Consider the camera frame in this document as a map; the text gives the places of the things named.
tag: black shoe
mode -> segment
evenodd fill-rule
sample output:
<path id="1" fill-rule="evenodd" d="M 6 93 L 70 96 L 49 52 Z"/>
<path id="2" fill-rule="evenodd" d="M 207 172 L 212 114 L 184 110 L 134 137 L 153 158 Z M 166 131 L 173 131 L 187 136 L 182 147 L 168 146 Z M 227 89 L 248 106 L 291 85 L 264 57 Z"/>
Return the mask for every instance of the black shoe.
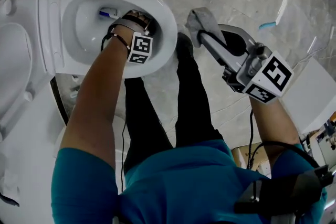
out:
<path id="1" fill-rule="evenodd" d="M 177 33 L 176 54 L 179 61 L 194 59 L 193 44 L 184 33 Z"/>
<path id="2" fill-rule="evenodd" d="M 131 78 L 131 79 L 125 79 L 125 86 L 131 86 L 131 87 L 135 87 L 138 85 L 143 85 L 143 80 L 142 78 Z"/>

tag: black cable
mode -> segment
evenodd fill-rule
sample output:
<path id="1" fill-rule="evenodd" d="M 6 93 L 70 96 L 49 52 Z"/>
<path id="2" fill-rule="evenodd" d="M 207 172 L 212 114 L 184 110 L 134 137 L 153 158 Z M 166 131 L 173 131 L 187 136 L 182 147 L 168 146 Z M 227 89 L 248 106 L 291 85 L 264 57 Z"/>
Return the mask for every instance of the black cable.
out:
<path id="1" fill-rule="evenodd" d="M 251 109 L 250 113 L 250 126 L 251 126 L 251 138 L 250 143 L 248 146 L 248 160 L 247 160 L 247 169 L 252 169 L 252 163 L 251 163 L 251 150 L 252 150 L 252 141 L 253 141 L 253 110 Z"/>
<path id="2" fill-rule="evenodd" d="M 300 223 L 300 217 L 295 215 L 295 224 L 299 224 Z"/>
<path id="3" fill-rule="evenodd" d="M 130 21 L 132 21 L 132 22 L 134 22 L 134 23 L 140 25 L 143 29 L 146 29 L 146 27 L 147 27 L 147 25 L 148 25 L 148 23 L 146 23 L 146 22 L 143 21 L 142 19 L 139 19 L 138 17 L 135 17 L 135 16 L 133 16 L 133 15 L 128 15 L 128 14 L 126 14 L 126 15 L 124 15 L 122 18 L 125 19 L 125 20 L 130 20 Z"/>
<path id="4" fill-rule="evenodd" d="M 69 117 L 68 117 L 67 111 L 65 110 L 61 95 L 60 95 L 59 90 L 58 90 L 56 77 L 52 78 L 52 80 L 50 81 L 50 85 L 51 85 L 51 89 L 52 89 L 52 92 L 53 92 L 55 100 L 56 100 L 58 110 L 59 110 L 59 112 L 60 112 L 60 114 L 63 118 L 63 121 L 64 121 L 65 125 L 68 125 Z"/>
<path id="5" fill-rule="evenodd" d="M 126 120 L 125 120 L 125 125 L 124 125 L 124 129 L 122 129 L 122 152 L 121 152 L 121 173 L 120 173 L 120 177 L 121 177 L 121 192 L 123 192 L 124 190 L 124 180 L 122 179 L 122 173 L 124 172 L 124 149 L 125 149 L 125 138 L 124 138 L 124 131 L 126 128 Z"/>
<path id="6" fill-rule="evenodd" d="M 254 156 L 257 152 L 258 149 L 260 149 L 262 146 L 282 146 L 284 148 L 287 148 L 289 150 L 292 150 L 294 152 L 296 152 L 297 154 L 299 154 L 302 158 L 304 158 L 313 168 L 318 168 L 320 167 L 318 165 L 318 163 L 311 157 L 309 156 L 306 152 L 302 151 L 301 149 L 295 147 L 294 145 L 290 145 L 287 143 L 283 143 L 283 142 L 278 142 L 278 141 L 264 141 L 262 143 L 260 143 L 260 145 L 257 146 L 256 150 L 254 150 L 252 158 L 251 158 L 251 162 L 250 165 L 253 164 L 253 160 L 254 160 Z"/>
<path id="7" fill-rule="evenodd" d="M 102 52 L 104 50 L 104 42 L 107 39 L 110 39 L 112 37 L 116 37 L 117 39 L 120 40 L 121 43 L 123 43 L 125 45 L 125 47 L 127 48 L 128 51 L 130 51 L 131 47 L 127 44 L 127 42 L 119 35 L 115 34 L 115 33 L 108 33 L 103 37 L 103 40 L 101 41 L 101 47 L 100 47 L 100 51 Z"/>

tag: foot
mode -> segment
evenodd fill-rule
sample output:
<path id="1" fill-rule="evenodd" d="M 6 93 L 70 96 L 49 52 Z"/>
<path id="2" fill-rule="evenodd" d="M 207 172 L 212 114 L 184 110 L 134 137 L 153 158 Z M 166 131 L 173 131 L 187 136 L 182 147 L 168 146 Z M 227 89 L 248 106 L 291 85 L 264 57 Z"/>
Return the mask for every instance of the foot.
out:
<path id="1" fill-rule="evenodd" d="M 194 48 L 190 38 L 184 33 L 177 34 L 176 54 L 179 61 L 194 59 Z"/>

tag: teal shirt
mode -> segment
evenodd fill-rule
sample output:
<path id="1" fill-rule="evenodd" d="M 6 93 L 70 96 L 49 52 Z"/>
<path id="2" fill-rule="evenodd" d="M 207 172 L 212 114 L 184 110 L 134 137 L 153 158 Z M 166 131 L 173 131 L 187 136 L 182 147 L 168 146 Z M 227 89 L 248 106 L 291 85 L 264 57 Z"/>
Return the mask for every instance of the teal shirt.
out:
<path id="1" fill-rule="evenodd" d="M 303 173 L 312 167 L 285 151 L 273 178 Z M 269 223 L 257 214 L 235 214 L 234 203 L 258 172 L 238 168 L 222 140 L 157 153 L 126 174 L 126 190 L 118 195 L 115 172 L 103 160 L 73 148 L 58 153 L 51 188 L 55 224 L 112 223 L 124 216 L 137 223 Z M 301 218 L 318 223 L 327 195 Z"/>

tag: black pants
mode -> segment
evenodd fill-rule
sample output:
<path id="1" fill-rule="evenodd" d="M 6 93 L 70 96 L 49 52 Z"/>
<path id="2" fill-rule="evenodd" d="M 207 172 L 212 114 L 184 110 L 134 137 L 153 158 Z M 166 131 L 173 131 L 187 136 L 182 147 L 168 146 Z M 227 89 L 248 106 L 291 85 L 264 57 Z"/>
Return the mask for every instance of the black pants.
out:
<path id="1" fill-rule="evenodd" d="M 211 123 L 208 98 L 194 59 L 180 61 L 177 75 L 180 81 L 176 147 L 202 141 L 223 139 Z M 124 163 L 125 174 L 135 165 L 155 153 L 171 150 L 165 130 L 146 93 L 141 78 L 125 79 L 126 124 L 131 138 Z"/>

